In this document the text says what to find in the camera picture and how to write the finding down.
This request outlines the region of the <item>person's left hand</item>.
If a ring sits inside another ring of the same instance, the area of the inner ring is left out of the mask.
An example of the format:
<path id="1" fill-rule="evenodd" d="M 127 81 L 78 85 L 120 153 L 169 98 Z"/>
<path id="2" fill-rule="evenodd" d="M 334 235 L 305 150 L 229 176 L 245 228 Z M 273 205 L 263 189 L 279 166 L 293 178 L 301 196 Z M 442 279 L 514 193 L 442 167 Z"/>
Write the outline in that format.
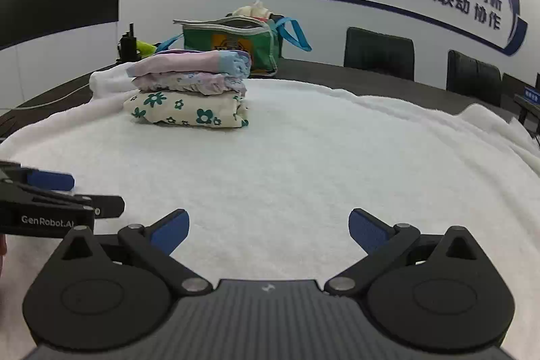
<path id="1" fill-rule="evenodd" d="M 0 235 L 0 275 L 2 275 L 5 255 L 7 253 L 7 244 L 4 234 Z"/>

